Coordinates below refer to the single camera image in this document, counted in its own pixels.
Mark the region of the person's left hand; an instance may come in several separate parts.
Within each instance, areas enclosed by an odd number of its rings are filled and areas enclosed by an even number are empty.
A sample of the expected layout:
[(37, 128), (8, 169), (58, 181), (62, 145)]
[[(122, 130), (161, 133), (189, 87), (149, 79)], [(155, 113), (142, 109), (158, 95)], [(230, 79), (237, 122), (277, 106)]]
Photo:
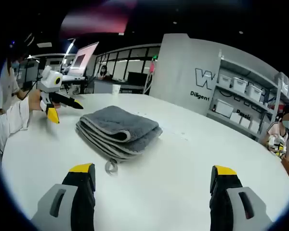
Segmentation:
[(30, 111), (41, 111), (40, 90), (32, 90), (28, 95), (28, 105)]

